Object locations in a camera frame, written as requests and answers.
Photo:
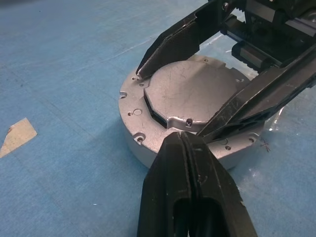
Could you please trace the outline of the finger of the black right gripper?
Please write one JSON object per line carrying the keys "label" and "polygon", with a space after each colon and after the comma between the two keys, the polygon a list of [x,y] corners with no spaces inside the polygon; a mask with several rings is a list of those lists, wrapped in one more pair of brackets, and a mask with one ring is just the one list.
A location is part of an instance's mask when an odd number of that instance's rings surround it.
{"label": "finger of the black right gripper", "polygon": [[232,0],[209,0],[162,32],[146,51],[137,77],[146,79],[167,64],[193,56],[203,42],[221,30],[231,11]]}
{"label": "finger of the black right gripper", "polygon": [[316,85],[316,44],[283,68],[261,72],[235,93],[197,135],[206,142],[264,122],[304,89]]}

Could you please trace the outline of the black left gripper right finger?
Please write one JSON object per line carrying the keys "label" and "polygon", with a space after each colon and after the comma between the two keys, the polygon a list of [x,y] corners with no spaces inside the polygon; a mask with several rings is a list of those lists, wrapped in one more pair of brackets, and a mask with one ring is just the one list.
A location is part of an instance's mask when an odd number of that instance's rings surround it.
{"label": "black left gripper right finger", "polygon": [[237,185],[203,140],[183,134],[192,192],[190,237],[257,237]]}

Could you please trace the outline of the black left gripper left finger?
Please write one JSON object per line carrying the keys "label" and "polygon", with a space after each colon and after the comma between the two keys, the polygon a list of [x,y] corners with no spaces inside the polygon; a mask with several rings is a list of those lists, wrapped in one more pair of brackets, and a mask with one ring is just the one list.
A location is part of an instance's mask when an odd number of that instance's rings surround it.
{"label": "black left gripper left finger", "polygon": [[142,188],[137,237],[196,237],[190,184],[189,132],[168,135]]}

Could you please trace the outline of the silver motor base copper windings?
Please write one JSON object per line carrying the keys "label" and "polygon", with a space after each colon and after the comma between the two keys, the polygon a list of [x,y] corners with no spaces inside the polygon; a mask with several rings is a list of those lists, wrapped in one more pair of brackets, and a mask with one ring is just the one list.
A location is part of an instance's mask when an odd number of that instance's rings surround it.
{"label": "silver motor base copper windings", "polygon": [[[125,138],[132,153],[146,166],[151,167],[166,136],[178,129],[165,129],[155,121],[144,98],[120,97],[118,107],[125,127]],[[242,133],[208,143],[210,151],[221,164],[230,169],[235,167],[260,137],[264,124],[259,124]]]}

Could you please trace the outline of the silver domed motor cover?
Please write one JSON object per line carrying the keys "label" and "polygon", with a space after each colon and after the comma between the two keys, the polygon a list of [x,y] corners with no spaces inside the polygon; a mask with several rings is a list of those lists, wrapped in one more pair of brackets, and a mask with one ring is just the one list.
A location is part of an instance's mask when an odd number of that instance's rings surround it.
{"label": "silver domed motor cover", "polygon": [[224,62],[195,55],[163,66],[148,79],[131,72],[120,88],[120,97],[144,98],[151,117],[165,129],[197,133],[249,82]]}

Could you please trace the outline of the blue table cover sheet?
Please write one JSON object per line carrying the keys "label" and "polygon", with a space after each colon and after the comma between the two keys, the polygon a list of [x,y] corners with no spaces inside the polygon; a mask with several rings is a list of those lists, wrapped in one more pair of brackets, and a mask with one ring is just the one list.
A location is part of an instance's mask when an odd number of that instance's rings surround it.
{"label": "blue table cover sheet", "polygon": [[[119,90],[156,37],[207,0],[0,0],[0,237],[136,237],[147,169]],[[259,237],[316,237],[316,86],[231,171]]]}

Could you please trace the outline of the beige tape scrap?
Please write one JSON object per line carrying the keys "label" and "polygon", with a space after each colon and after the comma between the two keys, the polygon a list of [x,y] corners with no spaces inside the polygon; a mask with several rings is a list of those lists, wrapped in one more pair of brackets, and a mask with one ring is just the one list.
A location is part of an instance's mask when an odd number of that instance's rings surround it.
{"label": "beige tape scrap", "polygon": [[16,122],[8,130],[0,148],[0,158],[3,158],[36,136],[37,132],[27,118]]}

